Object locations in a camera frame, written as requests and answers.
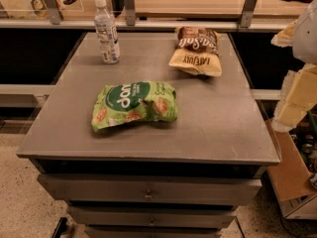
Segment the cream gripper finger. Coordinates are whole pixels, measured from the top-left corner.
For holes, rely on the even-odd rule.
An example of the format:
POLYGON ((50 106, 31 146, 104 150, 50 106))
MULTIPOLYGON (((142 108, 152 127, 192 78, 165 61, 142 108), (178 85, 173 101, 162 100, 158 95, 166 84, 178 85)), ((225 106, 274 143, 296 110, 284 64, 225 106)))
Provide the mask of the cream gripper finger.
POLYGON ((285 29, 275 34, 270 43, 281 48, 292 47, 295 25, 296 21, 291 22, 285 29))

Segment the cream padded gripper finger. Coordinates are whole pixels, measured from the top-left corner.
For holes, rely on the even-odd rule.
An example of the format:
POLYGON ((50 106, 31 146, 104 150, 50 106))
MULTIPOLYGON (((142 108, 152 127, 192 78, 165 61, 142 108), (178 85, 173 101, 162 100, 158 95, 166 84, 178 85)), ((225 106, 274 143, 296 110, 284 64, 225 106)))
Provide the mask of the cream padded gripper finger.
POLYGON ((317 65, 307 63, 299 71, 290 70, 283 80, 271 127, 289 132, 317 104, 317 65))

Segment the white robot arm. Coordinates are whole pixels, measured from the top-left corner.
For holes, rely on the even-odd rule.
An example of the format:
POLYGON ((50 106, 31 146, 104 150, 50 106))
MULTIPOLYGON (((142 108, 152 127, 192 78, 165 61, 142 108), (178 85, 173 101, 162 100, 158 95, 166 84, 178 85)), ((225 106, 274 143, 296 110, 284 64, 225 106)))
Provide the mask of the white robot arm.
POLYGON ((290 70, 284 78, 271 121, 274 131, 288 132, 317 104, 317 0, 276 34, 271 43, 281 48, 292 47, 293 56, 304 62, 301 70, 290 70))

